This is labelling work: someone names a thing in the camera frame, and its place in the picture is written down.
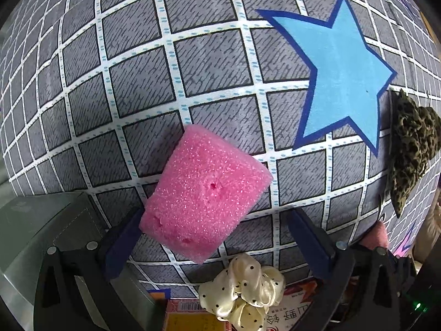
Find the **pink and navy sock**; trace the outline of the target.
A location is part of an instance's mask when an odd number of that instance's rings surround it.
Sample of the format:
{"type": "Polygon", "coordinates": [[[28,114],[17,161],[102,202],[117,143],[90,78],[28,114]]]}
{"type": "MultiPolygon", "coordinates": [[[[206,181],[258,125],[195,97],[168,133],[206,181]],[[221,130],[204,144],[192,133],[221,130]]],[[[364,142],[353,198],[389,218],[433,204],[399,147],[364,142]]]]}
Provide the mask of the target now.
{"type": "Polygon", "coordinates": [[[384,223],[382,221],[376,222],[373,228],[360,240],[359,244],[369,250],[374,250],[377,247],[387,250],[389,239],[384,223]]]}

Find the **cream polka dot scrunchie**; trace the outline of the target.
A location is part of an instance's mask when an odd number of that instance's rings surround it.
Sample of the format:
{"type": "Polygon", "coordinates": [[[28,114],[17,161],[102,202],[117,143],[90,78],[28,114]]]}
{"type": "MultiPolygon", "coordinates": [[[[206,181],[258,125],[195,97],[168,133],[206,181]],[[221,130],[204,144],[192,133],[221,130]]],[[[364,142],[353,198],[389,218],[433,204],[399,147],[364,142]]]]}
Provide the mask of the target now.
{"type": "Polygon", "coordinates": [[[204,310],[237,327],[240,300],[268,311],[280,304],[285,288],[285,277],[276,268],[262,266],[252,256],[241,254],[212,281],[199,286],[199,300],[204,310]]]}

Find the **leopard print scrunchie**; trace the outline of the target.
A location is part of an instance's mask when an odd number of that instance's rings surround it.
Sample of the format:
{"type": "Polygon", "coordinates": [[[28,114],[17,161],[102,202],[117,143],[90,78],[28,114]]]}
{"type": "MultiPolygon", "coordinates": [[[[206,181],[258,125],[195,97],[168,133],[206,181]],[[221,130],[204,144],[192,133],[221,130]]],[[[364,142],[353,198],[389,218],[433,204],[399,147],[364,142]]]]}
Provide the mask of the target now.
{"type": "Polygon", "coordinates": [[[392,121],[390,196],[400,217],[407,198],[440,151],[440,116],[428,106],[419,106],[400,90],[394,99],[392,121]]]}

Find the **pink foam sponge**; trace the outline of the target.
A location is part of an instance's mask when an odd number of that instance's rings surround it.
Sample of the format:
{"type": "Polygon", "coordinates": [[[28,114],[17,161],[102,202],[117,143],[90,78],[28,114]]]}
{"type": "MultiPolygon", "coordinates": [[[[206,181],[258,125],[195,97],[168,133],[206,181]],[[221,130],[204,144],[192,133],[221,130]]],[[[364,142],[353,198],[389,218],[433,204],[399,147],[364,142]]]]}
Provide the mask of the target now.
{"type": "Polygon", "coordinates": [[[174,253],[202,264],[272,180],[252,156],[202,126],[186,126],[139,227],[174,253]]]}

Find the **grey storage box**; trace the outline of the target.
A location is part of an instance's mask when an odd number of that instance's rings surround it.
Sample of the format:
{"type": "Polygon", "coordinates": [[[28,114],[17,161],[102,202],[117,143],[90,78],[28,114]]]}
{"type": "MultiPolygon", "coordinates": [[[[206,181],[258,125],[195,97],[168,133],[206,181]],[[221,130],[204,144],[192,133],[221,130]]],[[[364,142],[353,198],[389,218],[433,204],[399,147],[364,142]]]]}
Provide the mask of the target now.
{"type": "MultiPolygon", "coordinates": [[[[35,330],[34,299],[48,248],[61,251],[96,246],[109,229],[102,227],[86,194],[19,196],[1,209],[1,328],[35,330]]],[[[76,283],[87,311],[101,330],[109,330],[91,299],[85,281],[76,283]]],[[[128,268],[111,281],[140,330],[160,330],[165,304],[154,300],[128,268]]]]}

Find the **red snack box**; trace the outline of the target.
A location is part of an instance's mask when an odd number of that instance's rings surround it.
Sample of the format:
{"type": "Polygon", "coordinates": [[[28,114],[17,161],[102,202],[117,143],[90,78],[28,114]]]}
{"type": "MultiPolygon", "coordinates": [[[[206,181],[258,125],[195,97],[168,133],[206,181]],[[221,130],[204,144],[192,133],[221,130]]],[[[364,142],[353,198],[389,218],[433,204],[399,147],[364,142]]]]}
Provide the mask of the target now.
{"type": "Polygon", "coordinates": [[[247,306],[239,301],[239,325],[218,318],[204,310],[197,299],[167,301],[165,320],[161,330],[291,330],[309,308],[318,283],[308,279],[289,286],[281,302],[268,311],[247,306]]]}

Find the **grey checked star tablecloth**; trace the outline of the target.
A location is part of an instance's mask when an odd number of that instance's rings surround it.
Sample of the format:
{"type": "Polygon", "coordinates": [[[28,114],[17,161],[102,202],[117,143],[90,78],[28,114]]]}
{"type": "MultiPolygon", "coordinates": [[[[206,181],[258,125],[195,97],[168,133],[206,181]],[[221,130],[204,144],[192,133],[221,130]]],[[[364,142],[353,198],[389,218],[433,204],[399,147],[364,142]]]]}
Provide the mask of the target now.
{"type": "MultiPolygon", "coordinates": [[[[146,289],[194,298],[239,253],[310,275],[286,225],[300,205],[332,238],[377,220],[408,253],[430,209],[440,159],[401,215],[386,195],[391,93],[379,150],[350,126],[298,150],[310,69],[260,15],[328,20],[337,0],[20,0],[1,30],[1,185],[18,196],[86,192],[104,226],[141,206],[184,127],[213,131],[271,171],[248,217],[203,264],[142,237],[129,267],[146,289]]],[[[413,0],[348,0],[367,45],[396,71],[390,90],[440,108],[440,57],[413,0]]]]}

